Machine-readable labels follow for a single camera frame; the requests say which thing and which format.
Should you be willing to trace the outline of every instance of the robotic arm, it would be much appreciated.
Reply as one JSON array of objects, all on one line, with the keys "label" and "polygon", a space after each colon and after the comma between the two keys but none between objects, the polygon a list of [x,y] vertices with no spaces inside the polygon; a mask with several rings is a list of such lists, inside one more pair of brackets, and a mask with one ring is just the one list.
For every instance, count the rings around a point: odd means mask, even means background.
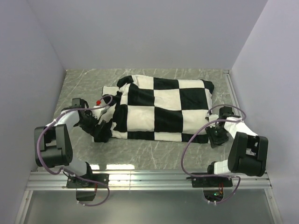
[{"label": "robotic arm", "polygon": [[[231,107],[224,106],[220,109],[219,119],[239,120]],[[218,119],[210,115],[209,121]],[[234,142],[227,160],[213,162],[208,166],[208,174],[229,175],[243,173],[248,176],[262,176],[265,172],[268,139],[251,131],[243,121],[238,123],[219,122],[206,128],[211,146],[223,144],[228,140],[227,133]]]},{"label": "robotic arm", "polygon": [[[96,182],[104,184],[108,183],[108,177],[104,174],[104,177],[99,178],[99,175],[93,174],[90,165],[87,162],[77,159],[73,155],[73,149],[69,137],[69,132],[73,127],[79,126],[85,132],[93,136],[95,142],[106,142],[109,136],[101,135],[101,131],[105,126],[105,121],[102,120],[99,124],[99,120],[102,114],[106,113],[109,106],[100,107],[96,105],[94,108],[88,109],[88,103],[80,98],[74,98],[72,100],[72,106],[64,108],[61,112],[61,118],[58,122],[50,127],[42,136],[38,147],[38,139],[44,129],[49,127],[50,124],[42,127],[37,127],[34,130],[35,138],[35,152],[36,152],[36,163],[42,167],[37,150],[40,151],[44,163],[48,168],[58,167],[67,171],[69,175],[68,185],[73,183],[72,188],[93,188]],[[65,113],[66,110],[78,109]],[[86,196],[86,192],[81,194],[76,193],[78,201],[92,201],[93,196]]]}]

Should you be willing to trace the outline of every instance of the black square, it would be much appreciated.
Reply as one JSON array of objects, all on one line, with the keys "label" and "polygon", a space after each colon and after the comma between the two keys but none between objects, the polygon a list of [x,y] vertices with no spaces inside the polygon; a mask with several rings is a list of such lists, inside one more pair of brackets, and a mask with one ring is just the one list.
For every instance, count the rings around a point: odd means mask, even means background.
[{"label": "black square", "polygon": [[124,78],[121,78],[121,79],[118,80],[116,86],[121,88],[125,84],[130,84],[130,83],[133,83],[133,82],[134,82],[134,80],[133,80],[132,76],[125,76]]},{"label": "black square", "polygon": [[[184,133],[182,133],[182,141],[183,142],[188,142],[192,138],[192,136],[193,136],[193,134],[184,134]],[[208,137],[207,134],[198,134],[192,140],[192,142],[200,143],[200,144],[208,143],[209,142],[209,137]]]},{"label": "black square", "polygon": [[155,140],[154,132],[128,132],[128,139]]},{"label": "black square", "polygon": [[154,106],[154,90],[139,89],[131,84],[128,91],[128,105],[130,106]]},{"label": "black square", "polygon": [[166,78],[154,78],[154,90],[178,89],[178,80]]},{"label": "black square", "polygon": [[116,104],[115,111],[113,113],[113,122],[116,123],[115,131],[127,132],[127,119],[128,119],[128,105]]},{"label": "black square", "polygon": [[182,110],[208,110],[206,91],[204,88],[179,90]]},{"label": "black square", "polygon": [[215,88],[214,84],[210,81],[206,81],[206,80],[202,80],[202,81],[205,85],[205,88],[208,89],[210,91],[210,93],[212,94],[214,91],[214,88]]},{"label": "black square", "polygon": [[182,131],[182,111],[169,111],[155,107],[155,132],[181,133]]},{"label": "black square", "polygon": [[[112,102],[109,104],[109,106],[113,106],[116,103],[120,103],[121,96],[122,96],[122,93],[117,91],[116,96],[112,96]],[[105,97],[105,98],[103,98],[103,100],[105,101],[105,104],[107,104],[110,101],[110,97]]]}]

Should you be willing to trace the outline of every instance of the white square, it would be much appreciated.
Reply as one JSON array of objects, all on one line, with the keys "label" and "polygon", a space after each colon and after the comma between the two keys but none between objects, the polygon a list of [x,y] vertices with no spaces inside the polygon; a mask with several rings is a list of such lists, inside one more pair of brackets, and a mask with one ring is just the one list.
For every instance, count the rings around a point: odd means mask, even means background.
[{"label": "white square", "polygon": [[155,141],[182,141],[181,133],[155,132]]},{"label": "white square", "polygon": [[152,132],[155,129],[154,106],[128,106],[128,132]]},{"label": "white square", "polygon": [[154,90],[154,105],[170,111],[180,111],[181,99],[179,89],[176,90]]},{"label": "white square", "polygon": [[209,109],[212,108],[212,94],[210,93],[210,91],[208,89],[205,89],[206,92],[206,101],[207,101],[207,107]]},{"label": "white square", "polygon": [[100,124],[103,120],[108,123],[112,119],[112,117],[113,117],[113,114],[115,112],[115,107],[116,107],[116,104],[114,104],[113,106],[109,107],[108,110],[107,110],[107,112],[104,113],[100,117],[98,124]]},{"label": "white square", "polygon": [[125,84],[124,86],[122,86],[119,90],[119,92],[122,93],[121,95],[121,102],[120,104],[125,104],[128,105],[128,93],[129,93],[129,87],[131,84]]},{"label": "white square", "polygon": [[128,139],[128,132],[112,131],[112,138]]},{"label": "white square", "polygon": [[178,80],[178,86],[180,89],[187,89],[187,88],[204,88],[205,84],[202,80]]},{"label": "white square", "polygon": [[102,91],[102,96],[109,94],[112,96],[116,96],[117,91],[120,88],[116,87],[116,86],[103,86],[103,91]]},{"label": "white square", "polygon": [[153,90],[154,89],[154,78],[142,75],[133,75],[132,79],[134,84],[138,86],[139,89]]},{"label": "white square", "polygon": [[[208,123],[206,120],[207,110],[183,110],[183,133],[195,134],[203,125]],[[199,134],[206,134],[205,129]]]}]

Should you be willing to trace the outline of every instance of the cloth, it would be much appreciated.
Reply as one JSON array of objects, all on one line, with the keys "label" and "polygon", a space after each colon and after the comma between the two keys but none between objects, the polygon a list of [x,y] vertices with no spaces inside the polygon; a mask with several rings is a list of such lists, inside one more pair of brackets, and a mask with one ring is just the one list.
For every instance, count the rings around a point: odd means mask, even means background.
[{"label": "cloth", "polygon": [[[213,90],[204,80],[126,76],[117,87],[103,87],[102,95],[113,95],[113,102],[100,122],[107,122],[115,138],[187,142],[208,122]],[[193,142],[208,143],[206,132]]]},{"label": "cloth", "polygon": [[[241,118],[235,118],[235,117],[228,117],[226,118],[227,120],[234,120],[237,121]],[[235,139],[235,135],[237,132],[243,132],[246,133],[247,135],[251,136],[257,136],[256,133],[250,130],[249,127],[244,123],[244,121],[240,121],[238,123],[232,123],[232,122],[225,122],[224,123],[224,129],[230,133],[230,135]]]}]

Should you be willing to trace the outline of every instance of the glass panel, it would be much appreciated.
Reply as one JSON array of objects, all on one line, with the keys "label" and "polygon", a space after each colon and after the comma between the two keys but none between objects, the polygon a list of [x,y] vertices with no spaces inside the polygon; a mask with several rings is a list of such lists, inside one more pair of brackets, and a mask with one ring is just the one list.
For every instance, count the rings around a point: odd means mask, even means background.
[{"label": "glass panel", "polygon": [[[104,194],[99,192],[97,198]],[[273,220],[261,189],[238,190],[233,198],[217,206],[203,200],[202,190],[113,191],[106,203],[91,208],[76,204],[75,192],[36,191],[25,223],[271,224]]]}]

